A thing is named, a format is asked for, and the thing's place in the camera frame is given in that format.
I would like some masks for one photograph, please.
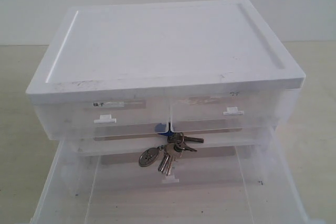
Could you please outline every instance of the plastic drawer unit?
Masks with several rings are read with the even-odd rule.
[[[27,94],[60,141],[33,224],[308,224],[274,130],[305,74],[248,0],[71,8]],[[203,137],[170,176],[140,154]]]

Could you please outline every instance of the drawer front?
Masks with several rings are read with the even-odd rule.
[[[36,106],[52,140],[161,133],[169,122],[164,98]]]
[[[171,102],[173,130],[202,131],[275,126],[290,115],[299,90],[232,92]]]
[[[306,215],[270,130],[264,144],[210,147],[140,167],[140,153],[78,156],[62,141],[32,219],[45,223],[296,223]]]

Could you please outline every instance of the drawer handle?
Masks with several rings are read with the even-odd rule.
[[[238,110],[238,107],[227,107],[223,115],[244,115],[244,110]]]
[[[99,119],[95,119],[94,123],[116,123],[117,119],[112,118],[112,115],[100,115]]]

